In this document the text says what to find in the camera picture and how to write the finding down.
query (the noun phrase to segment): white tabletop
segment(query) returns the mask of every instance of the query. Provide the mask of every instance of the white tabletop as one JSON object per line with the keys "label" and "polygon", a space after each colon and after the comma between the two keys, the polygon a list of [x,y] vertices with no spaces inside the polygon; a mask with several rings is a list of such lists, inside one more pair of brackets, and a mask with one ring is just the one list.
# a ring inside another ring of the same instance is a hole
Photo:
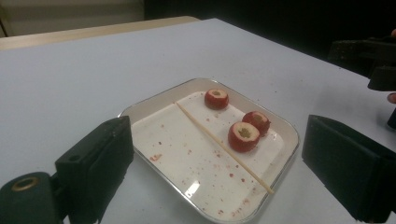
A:
{"label": "white tabletop", "polygon": [[[219,20],[0,51],[0,185],[54,162],[124,108],[213,78],[293,124],[289,172],[251,223],[356,220],[301,158],[308,115],[336,119],[394,150],[394,109],[368,79]],[[103,223],[208,223],[136,155]],[[395,223],[392,214],[387,223]]]}

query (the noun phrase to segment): wooden skewer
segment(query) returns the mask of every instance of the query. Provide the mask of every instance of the wooden skewer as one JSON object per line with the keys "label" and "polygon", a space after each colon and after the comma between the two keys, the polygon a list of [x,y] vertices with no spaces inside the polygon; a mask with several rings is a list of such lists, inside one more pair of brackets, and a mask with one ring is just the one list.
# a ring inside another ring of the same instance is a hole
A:
{"label": "wooden skewer", "polygon": [[193,117],[183,106],[181,106],[178,102],[176,102],[176,105],[194,124],[196,124],[203,132],[207,133],[213,140],[215,140],[236,162],[239,163],[239,165],[241,165],[251,176],[253,176],[257,182],[259,182],[268,191],[268,193],[274,193],[274,191],[262,179],[254,174],[250,168],[248,168],[239,158],[237,158],[229,148],[227,148],[213,133],[211,133],[204,125],[202,125],[195,117]]}

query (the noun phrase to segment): finger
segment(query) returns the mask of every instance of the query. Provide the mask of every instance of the finger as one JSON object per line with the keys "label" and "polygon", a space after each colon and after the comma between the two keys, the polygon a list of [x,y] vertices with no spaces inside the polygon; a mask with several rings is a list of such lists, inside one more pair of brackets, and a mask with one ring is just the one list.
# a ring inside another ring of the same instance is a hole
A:
{"label": "finger", "polygon": [[391,94],[388,95],[388,101],[393,103],[393,104],[396,104],[396,92],[391,93]]}

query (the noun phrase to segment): red fruit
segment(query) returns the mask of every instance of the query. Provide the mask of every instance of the red fruit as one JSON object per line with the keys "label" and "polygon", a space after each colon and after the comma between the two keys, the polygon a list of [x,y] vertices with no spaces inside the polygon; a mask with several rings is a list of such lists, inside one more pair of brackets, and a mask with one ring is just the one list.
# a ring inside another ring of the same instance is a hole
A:
{"label": "red fruit", "polygon": [[205,94],[205,105],[211,109],[220,110],[228,105],[228,94],[226,91],[212,89]]}
{"label": "red fruit", "polygon": [[228,131],[230,147],[238,152],[248,152],[260,140],[260,132],[253,125],[246,122],[236,122]]}
{"label": "red fruit", "polygon": [[261,137],[264,137],[270,129],[270,120],[259,111],[248,112],[242,118],[242,121],[252,124],[254,127],[256,127],[259,130]]}

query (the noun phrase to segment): white tray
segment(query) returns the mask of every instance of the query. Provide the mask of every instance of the white tray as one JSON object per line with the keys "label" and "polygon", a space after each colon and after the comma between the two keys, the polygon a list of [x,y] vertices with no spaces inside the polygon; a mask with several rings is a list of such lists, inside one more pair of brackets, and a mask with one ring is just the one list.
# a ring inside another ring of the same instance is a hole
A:
{"label": "white tray", "polygon": [[[230,104],[216,111],[204,104],[209,89],[228,92]],[[217,223],[241,223],[253,218],[268,193],[174,102],[186,108],[228,146],[231,125],[258,110],[271,128],[249,153],[235,154],[272,188],[284,173],[299,144],[295,129],[248,98],[205,78],[197,78],[125,109],[132,124],[134,150],[198,212]]]}

